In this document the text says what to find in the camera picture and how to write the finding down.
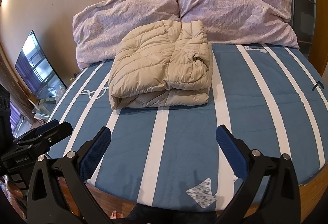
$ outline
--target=flat screen tv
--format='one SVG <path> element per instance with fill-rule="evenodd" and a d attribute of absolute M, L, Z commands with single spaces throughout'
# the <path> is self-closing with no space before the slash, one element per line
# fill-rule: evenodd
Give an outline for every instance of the flat screen tv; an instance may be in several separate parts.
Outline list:
<path fill-rule="evenodd" d="M 34 31 L 27 37 L 15 68 L 37 99 L 56 96 L 66 89 L 40 48 Z"/>

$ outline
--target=beige puffer jacket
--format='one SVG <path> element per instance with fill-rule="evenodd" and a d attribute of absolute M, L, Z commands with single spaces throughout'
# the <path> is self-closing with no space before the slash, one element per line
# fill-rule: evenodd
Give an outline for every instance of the beige puffer jacket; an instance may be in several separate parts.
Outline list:
<path fill-rule="evenodd" d="M 112 109 L 207 103 L 213 53 L 200 20 L 163 20 L 130 31 L 109 78 Z"/>

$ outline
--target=pillow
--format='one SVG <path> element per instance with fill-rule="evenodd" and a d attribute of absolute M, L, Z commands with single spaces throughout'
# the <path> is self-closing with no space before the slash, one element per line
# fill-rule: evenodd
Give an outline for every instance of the pillow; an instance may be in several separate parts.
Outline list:
<path fill-rule="evenodd" d="M 108 0 L 88 6 L 73 18 L 79 68 L 113 59 L 128 32 L 159 20 L 180 22 L 177 0 Z"/>
<path fill-rule="evenodd" d="M 181 22 L 201 20 L 211 42 L 271 43 L 299 49 L 286 23 L 292 0 L 178 0 Z"/>

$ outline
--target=metal screw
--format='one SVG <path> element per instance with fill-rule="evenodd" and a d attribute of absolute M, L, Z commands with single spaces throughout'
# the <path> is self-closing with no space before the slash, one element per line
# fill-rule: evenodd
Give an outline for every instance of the metal screw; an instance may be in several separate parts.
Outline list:
<path fill-rule="evenodd" d="M 75 152 L 74 152 L 74 151 L 70 151 L 70 152 L 67 153 L 66 156 L 67 156 L 68 158 L 72 158 L 72 157 L 75 156 Z"/>
<path fill-rule="evenodd" d="M 254 149 L 254 150 L 252 150 L 252 155 L 253 156 L 260 156 L 261 152 L 259 150 Z"/>
<path fill-rule="evenodd" d="M 44 159 L 44 155 L 39 155 L 38 156 L 38 161 L 42 161 Z"/>
<path fill-rule="evenodd" d="M 289 154 L 283 154 L 282 156 L 283 156 L 283 158 L 286 159 L 286 160 L 289 160 L 289 159 L 290 159 Z"/>

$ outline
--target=bed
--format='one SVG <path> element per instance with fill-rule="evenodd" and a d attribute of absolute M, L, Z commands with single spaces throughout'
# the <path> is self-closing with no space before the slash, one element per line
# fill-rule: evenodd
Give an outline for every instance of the bed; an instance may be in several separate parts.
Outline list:
<path fill-rule="evenodd" d="M 49 155 L 77 150 L 107 126 L 112 141 L 88 183 L 154 207 L 222 210 L 242 183 L 215 140 L 216 127 L 225 124 L 250 149 L 290 154 L 299 184 L 309 183 L 328 161 L 328 89 L 317 84 L 322 79 L 315 68 L 298 50 L 283 46 L 212 48 L 213 83 L 209 102 L 201 106 L 112 111 L 113 60 L 85 68 L 50 116 L 71 123 L 73 134 Z"/>

